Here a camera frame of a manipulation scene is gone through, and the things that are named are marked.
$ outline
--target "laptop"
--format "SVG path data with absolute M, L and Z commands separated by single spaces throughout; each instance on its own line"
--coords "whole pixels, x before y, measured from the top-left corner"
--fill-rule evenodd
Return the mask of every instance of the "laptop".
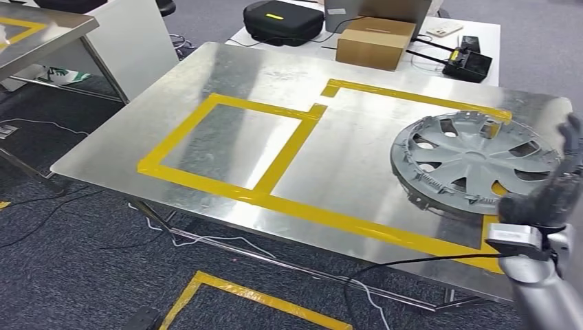
M 357 16 L 414 23 L 417 38 L 432 0 L 325 0 L 326 31 L 342 33 Z

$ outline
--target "white table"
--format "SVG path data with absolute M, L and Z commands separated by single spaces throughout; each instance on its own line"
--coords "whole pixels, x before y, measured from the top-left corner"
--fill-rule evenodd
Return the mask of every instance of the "white table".
M 299 1 L 292 1 L 292 0 L 283 0 L 286 2 L 294 3 L 300 6 L 305 6 L 317 10 L 324 10 L 324 6 L 319 5 L 317 3 L 304 3 Z M 427 17 L 423 26 L 421 27 L 420 34 L 426 34 L 426 31 L 437 27 L 438 25 L 442 24 L 446 21 L 455 21 L 461 23 L 463 25 L 463 29 L 450 34 L 449 36 L 445 36 L 443 38 L 439 38 L 434 36 L 433 42 L 438 43 L 440 45 L 445 45 L 451 48 L 454 48 L 459 45 L 459 41 L 461 40 L 462 36 L 477 36 L 480 39 L 480 49 L 481 53 L 492 57 L 492 66 L 490 67 L 490 71 L 488 77 L 481 83 L 483 85 L 490 85 L 490 86 L 498 86 L 498 79 L 500 76 L 500 25 L 497 24 L 490 24 L 490 23 L 478 23 L 478 22 L 471 22 L 471 21 L 460 21 L 454 19 L 441 19 L 438 17 Z M 316 41 L 324 40 L 328 38 L 330 32 L 327 32 L 324 28 L 322 29 L 322 33 L 318 37 L 315 38 Z M 330 39 L 328 39 L 324 43 L 312 43 L 308 42 L 304 45 L 298 47 L 290 47 L 290 46 L 272 46 L 264 43 L 260 43 L 258 45 L 252 46 L 252 48 L 257 48 L 260 50 L 273 50 L 276 52 L 284 52 L 288 54 L 297 54 L 303 56 L 312 56 L 317 58 L 324 58 L 333 60 L 336 57 L 336 45 L 338 43 L 338 37 L 340 34 L 334 34 Z M 237 41 L 243 45 L 253 45 L 257 43 L 247 30 L 243 27 L 240 29 L 234 36 L 230 39 Z M 226 42 L 227 45 L 239 45 L 231 40 Z M 445 50 L 435 48 L 433 46 L 425 45 L 423 43 L 412 43 L 409 46 L 409 49 L 412 51 L 416 51 L 419 53 L 427 54 L 431 57 L 445 59 L 449 56 L 449 53 Z M 428 74 L 431 76 L 440 76 L 445 77 L 441 73 L 441 68 L 443 65 L 438 64 L 436 62 L 432 62 L 430 60 L 426 60 L 424 58 L 420 58 L 418 56 L 413 56 L 409 53 L 403 55 L 401 62 L 397 66 L 397 70 L 399 72 L 415 72 L 420 74 Z

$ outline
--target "black case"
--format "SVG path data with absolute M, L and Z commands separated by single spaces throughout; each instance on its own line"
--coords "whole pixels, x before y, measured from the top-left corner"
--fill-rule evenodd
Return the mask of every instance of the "black case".
M 282 1 L 260 1 L 243 11 L 247 32 L 270 45 L 299 46 L 322 31 L 324 13 Z

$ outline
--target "stainless steel table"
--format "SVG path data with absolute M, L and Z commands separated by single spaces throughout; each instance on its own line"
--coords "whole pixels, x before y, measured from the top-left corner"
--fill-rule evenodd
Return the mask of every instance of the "stainless steel table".
M 424 116 L 500 109 L 560 148 L 556 125 L 571 111 L 565 98 L 206 43 L 52 171 L 118 191 L 190 238 L 198 236 L 146 203 L 373 263 L 491 252 L 483 235 L 496 217 L 423 210 L 392 173 L 389 151 L 400 130 Z M 374 293 L 429 310 L 511 300 L 492 259 L 396 268 L 478 298 L 435 306 Z
M 27 83 L 128 103 L 129 101 L 119 87 L 119 84 L 95 52 L 89 40 L 85 38 L 88 32 L 96 29 L 98 26 L 98 22 L 91 16 L 33 8 L 12 3 L 0 3 L 0 80 L 12 78 Z M 119 96 L 118 98 L 92 91 L 83 91 L 67 86 L 56 86 L 37 80 L 13 76 L 13 74 L 76 39 L 81 40 L 85 49 L 103 73 L 103 76 Z M 3 128 L 2 126 L 0 126 L 0 129 L 8 133 L 13 130 L 11 127 Z M 63 190 L 48 180 L 47 177 L 3 148 L 0 148 L 0 157 L 18 166 L 30 177 L 45 184 L 53 191 L 60 192 Z

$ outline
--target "metal table frame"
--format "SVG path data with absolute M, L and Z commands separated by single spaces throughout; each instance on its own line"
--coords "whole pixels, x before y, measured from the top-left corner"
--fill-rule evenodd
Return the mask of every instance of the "metal table frame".
M 20 9 L 22 9 L 22 10 L 37 10 L 37 11 L 39 10 L 38 8 L 19 8 L 19 10 Z M 96 97 L 96 98 L 102 98 L 105 100 L 122 102 L 125 105 L 127 105 L 129 103 L 128 97 L 123 92 L 121 86 L 118 84 L 115 77 L 113 77 L 113 74 L 111 73 L 109 68 L 106 66 L 105 62 L 101 59 L 101 57 L 99 56 L 99 54 L 95 50 L 95 47 L 91 44 L 91 42 L 89 41 L 89 39 L 87 39 L 87 37 L 85 35 L 79 37 L 79 39 L 80 39 L 83 47 L 87 51 L 87 53 L 93 59 L 94 63 L 99 68 L 102 75 L 105 77 L 107 82 L 111 85 L 111 87 L 113 88 L 115 93 L 118 95 L 118 97 L 108 96 L 108 95 L 104 95 L 104 94 L 96 93 L 96 92 L 92 92 L 92 91 L 84 91 L 82 89 L 77 89 L 77 88 L 68 87 L 68 86 L 52 85 L 52 84 L 49 84 L 46 82 L 41 82 L 41 81 L 26 79 L 26 78 L 20 78 L 20 77 L 16 77 L 16 76 L 9 76 L 8 78 L 23 81 L 25 83 L 32 83 L 32 84 L 42 85 L 42 86 L 60 89 L 60 90 L 64 90 L 64 91 L 70 91 L 70 92 L 74 92 L 74 93 L 82 94 L 82 95 L 86 95 L 86 96 L 92 96 L 92 97 Z M 24 58 L 23 62 L 34 61 L 35 56 L 32 56 L 31 53 L 40 52 L 40 51 L 42 51 L 42 49 L 34 49 L 30 53 L 24 53 L 24 55 L 22 55 L 19 59 Z M 19 65 L 15 65 L 14 62 L 11 62 L 10 68 L 18 69 Z M 30 165 L 26 164 L 23 160 L 19 159 L 17 156 L 15 156 L 13 154 L 11 154 L 9 151 L 5 150 L 4 148 L 0 148 L 0 157 L 7 160 L 12 165 L 20 168 L 26 175 L 28 175 L 29 177 L 31 177 L 35 181 L 41 183 L 42 185 L 49 188 L 50 190 L 54 191 L 55 193 L 61 194 L 63 192 L 62 187 L 60 187 L 59 185 L 55 184 L 54 182 L 52 182 L 50 180 L 51 176 L 53 175 L 52 172 L 50 172 L 48 175 L 43 175 L 38 170 L 36 170 L 33 167 L 31 167 Z
M 163 218 L 160 214 L 158 214 L 151 206 L 149 206 L 145 201 L 141 201 L 134 197 L 126 197 L 126 199 L 131 203 L 132 206 L 137 208 L 146 218 L 152 219 L 156 221 L 162 231 L 167 233 L 171 238 L 174 236 L 184 237 L 187 239 L 192 240 L 199 240 L 200 242 L 206 243 L 208 245 L 214 246 L 216 248 L 234 252 L 243 256 L 248 256 L 250 258 L 263 261 L 266 263 L 271 263 L 273 265 L 281 266 L 287 268 L 289 270 L 295 270 L 297 272 L 302 272 L 304 274 L 313 276 L 318 279 L 324 279 L 331 282 L 335 282 L 338 284 L 343 285 L 346 282 L 346 277 L 333 275 L 330 273 L 322 272 L 319 270 L 311 269 L 308 267 L 304 267 L 302 265 L 297 265 L 294 263 L 289 263 L 284 260 L 280 260 L 277 258 L 272 258 L 270 256 L 266 256 L 264 254 L 257 253 L 255 251 L 250 251 L 247 249 L 243 249 L 237 246 L 233 246 L 230 244 L 222 243 L 220 241 L 213 241 L 210 239 L 202 238 L 203 236 L 194 234 L 192 232 L 187 232 L 185 230 L 181 230 L 179 228 L 175 228 L 170 224 L 170 220 L 176 214 L 176 211 L 172 211 L 168 217 Z M 358 289 L 361 291 L 365 291 L 361 285 L 358 285 L 354 282 L 349 283 L 349 287 L 353 289 Z M 418 307 L 420 309 L 432 312 L 442 312 L 442 311 L 449 311 L 451 309 L 459 309 L 459 308 L 468 308 L 468 307 L 477 307 L 481 305 L 486 305 L 492 303 L 492 301 L 481 298 L 481 297 L 468 297 L 462 299 L 455 299 L 455 290 L 450 288 L 445 288 L 443 293 L 443 302 L 441 304 L 432 304 L 430 302 L 425 302 L 422 300 L 414 299 L 411 297 L 403 296 L 401 294 L 396 294 L 395 292 L 387 291 L 384 289 L 379 289 L 376 287 L 366 286 L 368 290 L 375 294 L 376 296 L 380 296 L 383 298 L 391 299 L 397 301 L 399 303 L 404 303 L 410 306 Z

